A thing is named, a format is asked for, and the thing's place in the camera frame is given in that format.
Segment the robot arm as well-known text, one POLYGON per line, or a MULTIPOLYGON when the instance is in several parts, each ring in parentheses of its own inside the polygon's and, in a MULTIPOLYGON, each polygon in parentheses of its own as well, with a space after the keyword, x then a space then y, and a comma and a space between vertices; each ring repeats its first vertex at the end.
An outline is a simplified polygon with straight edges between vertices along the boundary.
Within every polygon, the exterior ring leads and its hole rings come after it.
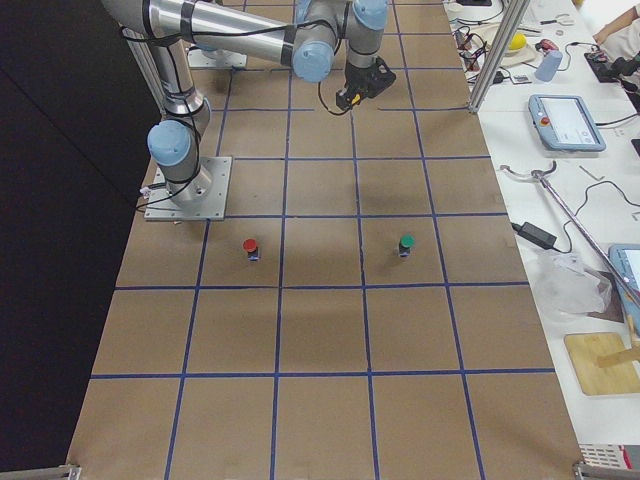
POLYGON ((184 43, 277 62, 315 84, 329 75, 345 44, 338 115, 378 96, 396 79, 379 55, 388 18, 385 1, 301 1, 292 24, 211 1, 106 1, 103 6, 120 25, 122 38, 149 49, 166 116, 149 131, 147 145, 165 179, 163 201, 180 208, 197 205, 212 184, 199 156, 209 103, 194 85, 184 43))

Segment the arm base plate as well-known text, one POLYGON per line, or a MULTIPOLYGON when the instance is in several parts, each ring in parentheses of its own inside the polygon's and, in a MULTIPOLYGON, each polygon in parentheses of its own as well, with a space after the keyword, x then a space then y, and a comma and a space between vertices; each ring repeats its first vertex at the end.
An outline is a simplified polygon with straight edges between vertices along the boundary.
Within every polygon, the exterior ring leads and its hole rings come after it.
POLYGON ((156 168, 153 183, 160 188, 152 189, 144 200, 143 218, 147 221, 223 221, 231 178, 233 158, 200 158, 200 171, 191 183, 182 190, 180 185, 166 187, 163 173, 156 168))
POLYGON ((187 50, 187 60, 195 70, 243 70, 247 56, 223 49, 204 50, 192 46, 187 50))

